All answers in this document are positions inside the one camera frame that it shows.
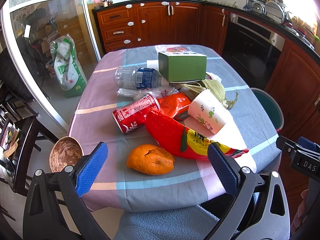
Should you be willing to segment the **person's right hand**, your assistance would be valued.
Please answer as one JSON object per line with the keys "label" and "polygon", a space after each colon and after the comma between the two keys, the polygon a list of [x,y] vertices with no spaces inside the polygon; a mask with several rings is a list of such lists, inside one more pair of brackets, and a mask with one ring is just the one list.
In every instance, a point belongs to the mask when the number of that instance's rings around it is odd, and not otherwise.
{"label": "person's right hand", "polygon": [[298,207],[298,210],[294,216],[293,222],[291,223],[291,234],[295,233],[303,222],[303,215],[305,212],[305,201],[308,196],[308,191],[309,190],[306,189],[301,193],[301,197],[303,200]]}

